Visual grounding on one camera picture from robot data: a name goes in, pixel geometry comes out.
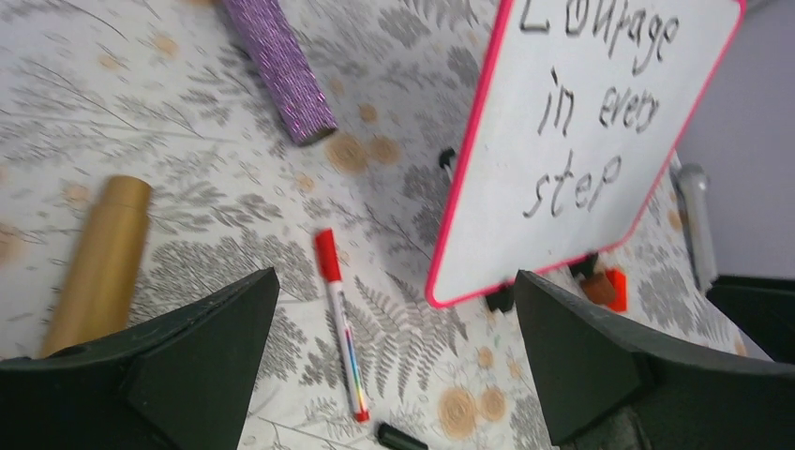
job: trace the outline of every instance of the whiteboard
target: whiteboard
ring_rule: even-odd
[[[627,238],[744,11],[744,0],[502,0],[429,303]]]

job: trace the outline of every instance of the purple glitter tube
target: purple glitter tube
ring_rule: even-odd
[[[224,0],[292,141],[309,145],[337,129],[277,0]]]

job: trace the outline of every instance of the gold tube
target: gold tube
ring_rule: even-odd
[[[116,175],[108,180],[85,221],[42,357],[127,326],[149,229],[151,193],[138,178]]]

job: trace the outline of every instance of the table surface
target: table surface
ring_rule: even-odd
[[[339,120],[294,147],[212,0],[3,0],[0,357],[33,356],[103,180],[156,188],[139,323],[275,266],[240,448],[369,449],[337,370],[311,235],[332,226],[372,417],[433,448],[547,448],[516,315],[421,292],[496,0],[301,0],[285,13]],[[694,287],[665,178],[627,244],[628,317],[742,352]],[[549,277],[577,291],[565,273]]]

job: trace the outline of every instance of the red marker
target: red marker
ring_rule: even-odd
[[[353,417],[357,422],[366,422],[370,419],[370,414],[365,398],[365,386],[362,384],[362,374],[359,372],[356,353],[353,350],[353,333],[345,317],[345,292],[342,291],[342,274],[339,272],[337,246],[334,244],[334,234],[331,229],[315,236],[315,245],[318,249],[321,275],[328,286],[331,312],[334,315],[339,339],[339,352],[342,353],[342,362],[348,379],[348,394],[351,397]]]

